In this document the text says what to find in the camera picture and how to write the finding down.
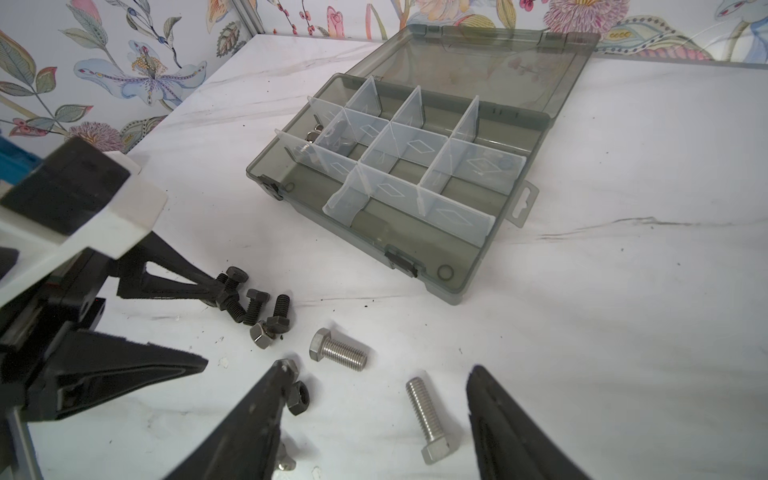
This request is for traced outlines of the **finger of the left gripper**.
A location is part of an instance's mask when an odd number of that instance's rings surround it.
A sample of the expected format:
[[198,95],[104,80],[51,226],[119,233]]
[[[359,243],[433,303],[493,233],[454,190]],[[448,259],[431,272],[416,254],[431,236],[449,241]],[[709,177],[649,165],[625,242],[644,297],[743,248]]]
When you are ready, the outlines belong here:
[[92,331],[64,336],[27,391],[26,419],[56,421],[138,389],[195,375],[208,360]]
[[187,261],[154,232],[115,261],[115,277],[117,295],[124,299],[200,300],[220,308],[234,295],[223,293],[216,277]]

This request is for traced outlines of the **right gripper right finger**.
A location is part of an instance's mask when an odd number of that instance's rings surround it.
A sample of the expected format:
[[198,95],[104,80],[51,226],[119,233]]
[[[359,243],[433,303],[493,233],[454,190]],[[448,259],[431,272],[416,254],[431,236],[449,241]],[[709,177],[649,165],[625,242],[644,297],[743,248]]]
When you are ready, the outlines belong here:
[[466,393],[482,479],[588,478],[485,367],[473,367]]

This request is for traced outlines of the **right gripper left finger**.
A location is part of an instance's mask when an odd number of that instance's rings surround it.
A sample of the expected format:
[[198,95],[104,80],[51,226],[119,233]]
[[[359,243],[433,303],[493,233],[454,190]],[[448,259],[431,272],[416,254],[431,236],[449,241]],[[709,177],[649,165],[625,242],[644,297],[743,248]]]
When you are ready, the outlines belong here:
[[169,479],[273,476],[287,390],[298,377],[285,372],[280,360],[273,363],[199,447],[167,475]]

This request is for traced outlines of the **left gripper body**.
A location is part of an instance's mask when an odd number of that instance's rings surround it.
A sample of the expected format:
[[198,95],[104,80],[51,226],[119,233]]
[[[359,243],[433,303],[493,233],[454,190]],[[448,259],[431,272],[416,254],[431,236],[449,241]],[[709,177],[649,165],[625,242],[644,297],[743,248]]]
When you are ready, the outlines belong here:
[[18,409],[27,421],[55,421],[98,404],[86,399],[85,375],[64,365],[60,348],[100,320],[105,301],[97,294],[112,264],[87,249],[2,306],[2,416]]

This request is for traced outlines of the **silver hex bolt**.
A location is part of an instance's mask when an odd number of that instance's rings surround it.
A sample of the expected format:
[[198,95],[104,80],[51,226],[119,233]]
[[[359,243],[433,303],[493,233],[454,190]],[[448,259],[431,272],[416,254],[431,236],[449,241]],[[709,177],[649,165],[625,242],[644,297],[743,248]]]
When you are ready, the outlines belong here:
[[426,441],[422,457],[427,465],[434,465],[450,455],[450,442],[424,380],[410,379],[405,390]]
[[320,328],[313,336],[309,345],[309,357],[315,362],[323,359],[342,365],[356,372],[364,370],[367,364],[367,354],[347,343],[334,340],[327,328]]

